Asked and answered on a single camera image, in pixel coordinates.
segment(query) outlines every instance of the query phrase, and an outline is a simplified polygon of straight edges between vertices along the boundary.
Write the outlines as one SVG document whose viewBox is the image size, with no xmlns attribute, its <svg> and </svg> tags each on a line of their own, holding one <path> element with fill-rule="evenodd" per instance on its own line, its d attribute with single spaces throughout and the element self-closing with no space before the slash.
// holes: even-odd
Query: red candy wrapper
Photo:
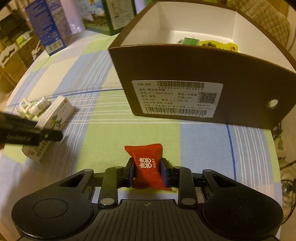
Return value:
<svg viewBox="0 0 296 241">
<path fill-rule="evenodd" d="M 133 188 L 158 188 L 169 190 L 164 187 L 160 175 L 160 159 L 163 156 L 161 144 L 147 146 L 125 146 L 124 149 L 133 157 L 135 162 L 135 180 Z"/>
</svg>

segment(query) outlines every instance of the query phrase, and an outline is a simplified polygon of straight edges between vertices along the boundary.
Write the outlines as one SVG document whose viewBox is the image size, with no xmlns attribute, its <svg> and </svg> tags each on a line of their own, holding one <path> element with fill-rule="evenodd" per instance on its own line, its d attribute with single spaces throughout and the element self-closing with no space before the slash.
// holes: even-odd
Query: tablecloth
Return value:
<svg viewBox="0 0 296 241">
<path fill-rule="evenodd" d="M 269 130 L 184 120 L 134 116 L 108 53 L 116 36 L 90 31 L 73 35 L 71 44 L 49 57 L 42 53 L 13 91 L 6 111 L 16 113 L 21 99 L 66 96 L 77 108 L 41 164 L 6 145 L 0 157 L 0 232 L 8 241 L 18 233 L 11 209 L 25 195 L 84 168 L 103 172 L 124 166 L 124 145 L 161 143 L 163 157 L 192 172 L 213 169 L 269 195 L 281 204 L 276 151 Z M 177 192 L 121 188 L 119 199 L 177 199 Z M 95 192 L 97 201 L 99 189 Z"/>
</svg>

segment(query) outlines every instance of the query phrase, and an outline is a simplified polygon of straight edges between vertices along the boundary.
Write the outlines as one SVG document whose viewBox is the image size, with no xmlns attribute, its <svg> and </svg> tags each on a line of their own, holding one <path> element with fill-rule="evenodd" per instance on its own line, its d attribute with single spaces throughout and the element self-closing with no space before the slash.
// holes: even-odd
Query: plaid tablecloth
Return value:
<svg viewBox="0 0 296 241">
<path fill-rule="evenodd" d="M 21 99 L 66 96 L 77 108 L 42 164 L 21 146 L 6 145 L 0 157 L 0 232 L 8 241 L 18 233 L 11 220 L 17 200 L 84 168 L 103 172 L 124 166 L 124 145 L 161 143 L 163 157 L 193 172 L 214 169 L 273 197 L 281 204 L 279 165 L 269 130 L 193 121 L 145 118 L 131 112 L 113 67 L 108 46 L 115 36 L 84 31 L 49 57 L 42 53 L 23 76 L 7 103 L 16 113 Z M 121 188 L 119 199 L 177 199 L 175 191 Z"/>
</svg>

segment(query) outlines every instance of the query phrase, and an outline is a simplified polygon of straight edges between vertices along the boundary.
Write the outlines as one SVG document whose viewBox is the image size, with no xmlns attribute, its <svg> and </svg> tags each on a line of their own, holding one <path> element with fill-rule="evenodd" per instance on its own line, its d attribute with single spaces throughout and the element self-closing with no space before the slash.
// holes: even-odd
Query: small white box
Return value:
<svg viewBox="0 0 296 241">
<path fill-rule="evenodd" d="M 41 129 L 61 130 L 75 108 L 64 96 L 58 96 L 50 107 L 42 114 L 36 127 Z M 41 162 L 52 141 L 43 140 L 39 146 L 23 146 L 23 153 L 30 159 Z"/>
</svg>

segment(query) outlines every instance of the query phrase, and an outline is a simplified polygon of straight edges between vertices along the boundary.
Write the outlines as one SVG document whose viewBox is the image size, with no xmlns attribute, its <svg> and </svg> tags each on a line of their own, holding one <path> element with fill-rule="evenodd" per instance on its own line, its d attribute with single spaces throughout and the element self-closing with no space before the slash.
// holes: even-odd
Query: beige quilted cushion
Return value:
<svg viewBox="0 0 296 241">
<path fill-rule="evenodd" d="M 254 19 L 286 47 L 290 34 L 290 23 L 269 2 L 266 0 L 227 0 L 226 5 Z"/>
</svg>

